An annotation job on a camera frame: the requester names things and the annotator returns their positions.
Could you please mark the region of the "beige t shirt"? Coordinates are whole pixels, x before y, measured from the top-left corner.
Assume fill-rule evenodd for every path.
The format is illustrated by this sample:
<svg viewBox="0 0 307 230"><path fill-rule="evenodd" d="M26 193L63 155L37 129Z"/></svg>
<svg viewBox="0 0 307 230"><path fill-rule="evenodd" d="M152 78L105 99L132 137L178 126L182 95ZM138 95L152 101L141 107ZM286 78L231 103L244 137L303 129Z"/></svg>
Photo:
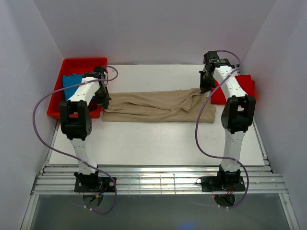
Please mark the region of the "beige t shirt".
<svg viewBox="0 0 307 230"><path fill-rule="evenodd" d="M108 122L196 122L207 96L197 88L112 93L102 119Z"/></svg>

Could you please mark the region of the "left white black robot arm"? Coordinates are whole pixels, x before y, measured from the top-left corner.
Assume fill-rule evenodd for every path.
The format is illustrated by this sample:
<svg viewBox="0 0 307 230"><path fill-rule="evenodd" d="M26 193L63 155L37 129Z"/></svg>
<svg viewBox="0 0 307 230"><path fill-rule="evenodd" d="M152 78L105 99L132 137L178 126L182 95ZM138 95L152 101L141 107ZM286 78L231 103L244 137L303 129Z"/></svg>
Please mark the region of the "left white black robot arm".
<svg viewBox="0 0 307 230"><path fill-rule="evenodd" d="M102 180L98 177L97 164L87 141L92 132L88 105L95 98L98 106L108 108L111 98L102 82L107 77L108 73L104 67L95 67L93 72L84 73L81 81L83 85L80 85L69 99L59 104L61 131L72 144L76 157L80 159L79 171L74 175L81 185L93 192L101 188Z"/></svg>

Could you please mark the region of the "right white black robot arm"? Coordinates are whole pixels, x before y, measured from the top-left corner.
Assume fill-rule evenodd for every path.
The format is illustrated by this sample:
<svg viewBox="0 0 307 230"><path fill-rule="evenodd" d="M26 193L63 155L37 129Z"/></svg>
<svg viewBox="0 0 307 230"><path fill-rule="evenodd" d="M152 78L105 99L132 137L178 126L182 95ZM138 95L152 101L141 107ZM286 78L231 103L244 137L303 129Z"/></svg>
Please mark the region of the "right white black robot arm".
<svg viewBox="0 0 307 230"><path fill-rule="evenodd" d="M245 191L241 176L240 154L242 142L248 128L253 123L256 98L249 96L236 80L238 68L228 59L219 58L217 51L209 51L203 56L204 68L200 71L200 91L210 92L212 97L221 89L226 104L221 115L225 130L224 154L216 176L201 177L204 192Z"/></svg>

